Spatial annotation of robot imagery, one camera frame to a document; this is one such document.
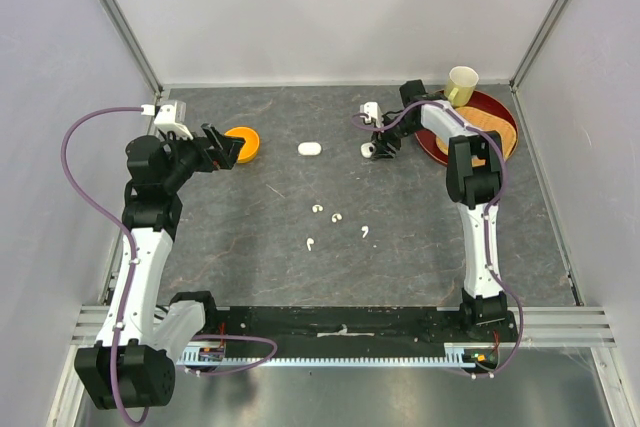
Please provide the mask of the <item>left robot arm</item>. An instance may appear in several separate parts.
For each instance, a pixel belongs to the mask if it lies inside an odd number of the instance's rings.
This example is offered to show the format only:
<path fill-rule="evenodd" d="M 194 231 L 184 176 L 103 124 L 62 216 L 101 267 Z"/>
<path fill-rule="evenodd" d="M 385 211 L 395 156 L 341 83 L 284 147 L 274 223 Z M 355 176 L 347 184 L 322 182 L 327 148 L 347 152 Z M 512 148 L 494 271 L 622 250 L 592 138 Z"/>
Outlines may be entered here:
<path fill-rule="evenodd" d="M 176 363 L 195 337 L 219 329 L 207 291 L 175 295 L 162 320 L 155 312 L 160 280 L 182 211 L 180 188 L 196 173 L 230 170 L 243 138 L 205 124 L 200 136 L 141 136 L 125 148 L 130 180 L 119 222 L 125 229 L 120 277 L 95 343 L 78 350 L 74 368 L 100 410 L 150 408 L 169 403 Z"/>

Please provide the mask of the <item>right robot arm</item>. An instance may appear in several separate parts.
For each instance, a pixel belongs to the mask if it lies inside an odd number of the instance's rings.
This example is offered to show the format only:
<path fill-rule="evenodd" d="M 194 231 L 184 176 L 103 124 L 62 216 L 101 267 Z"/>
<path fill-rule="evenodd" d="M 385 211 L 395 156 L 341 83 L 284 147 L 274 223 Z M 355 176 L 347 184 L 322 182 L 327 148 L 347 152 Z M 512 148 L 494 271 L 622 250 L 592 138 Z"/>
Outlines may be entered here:
<path fill-rule="evenodd" d="M 371 145 L 364 151 L 375 160 L 391 159 L 403 138 L 421 131 L 448 143 L 446 190 L 461 217 L 466 266 L 457 324 L 465 338 L 481 340 L 494 322 L 507 318 L 496 227 L 505 183 L 501 137 L 465 120 L 442 93 L 428 93 L 420 80 L 405 82 L 399 93 L 401 111 L 361 110 L 365 124 L 374 128 Z"/>

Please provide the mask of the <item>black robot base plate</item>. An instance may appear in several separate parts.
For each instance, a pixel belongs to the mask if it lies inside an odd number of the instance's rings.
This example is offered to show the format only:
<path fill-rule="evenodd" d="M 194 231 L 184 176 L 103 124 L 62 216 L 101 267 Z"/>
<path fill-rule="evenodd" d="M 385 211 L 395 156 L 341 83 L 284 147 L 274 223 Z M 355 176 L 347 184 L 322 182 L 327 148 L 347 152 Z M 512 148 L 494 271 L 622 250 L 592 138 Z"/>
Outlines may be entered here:
<path fill-rule="evenodd" d="M 219 307 L 202 329 L 270 339 L 285 357 L 435 356 L 446 343 L 510 343 L 514 315 L 480 326 L 463 323 L 458 310 L 435 307 Z"/>

